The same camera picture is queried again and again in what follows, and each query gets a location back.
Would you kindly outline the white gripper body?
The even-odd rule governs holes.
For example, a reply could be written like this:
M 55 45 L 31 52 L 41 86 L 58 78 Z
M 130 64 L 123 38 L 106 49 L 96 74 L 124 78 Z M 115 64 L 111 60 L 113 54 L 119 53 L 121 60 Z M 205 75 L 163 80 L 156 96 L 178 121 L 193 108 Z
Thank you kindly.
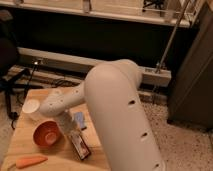
M 64 111 L 57 117 L 57 123 L 64 134 L 69 134 L 72 130 L 75 130 L 77 128 L 76 121 L 66 111 Z

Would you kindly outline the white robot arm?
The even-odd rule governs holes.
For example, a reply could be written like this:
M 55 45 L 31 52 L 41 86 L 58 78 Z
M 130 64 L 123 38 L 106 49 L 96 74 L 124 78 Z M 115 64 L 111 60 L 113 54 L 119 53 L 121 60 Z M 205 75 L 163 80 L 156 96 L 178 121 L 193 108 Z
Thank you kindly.
M 49 94 L 39 111 L 69 132 L 73 122 L 67 111 L 85 103 L 112 171 L 166 171 L 137 92 L 141 82 L 135 62 L 103 62 L 71 91 Z

